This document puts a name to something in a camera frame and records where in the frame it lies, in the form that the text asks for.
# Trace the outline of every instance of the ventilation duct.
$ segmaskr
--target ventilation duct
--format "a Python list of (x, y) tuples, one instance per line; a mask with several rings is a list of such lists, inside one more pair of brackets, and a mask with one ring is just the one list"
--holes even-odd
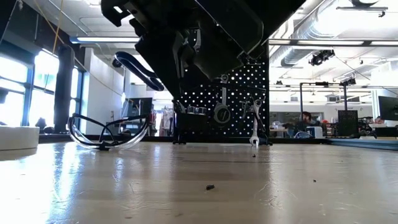
[[(290, 39), (335, 39), (356, 20), (355, 14), (352, 12), (336, 10), (338, 6), (340, 6), (338, 0), (323, 1), (290, 36)], [(313, 49), (295, 49), (291, 46), (281, 46), (270, 57), (270, 64), (293, 67), (313, 51)]]

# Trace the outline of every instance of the debris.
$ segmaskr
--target debris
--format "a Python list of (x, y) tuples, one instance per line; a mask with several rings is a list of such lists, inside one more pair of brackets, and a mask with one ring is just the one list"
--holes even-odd
[(214, 188), (215, 188), (215, 186), (213, 184), (206, 186), (206, 190), (211, 190), (211, 189), (214, 189)]

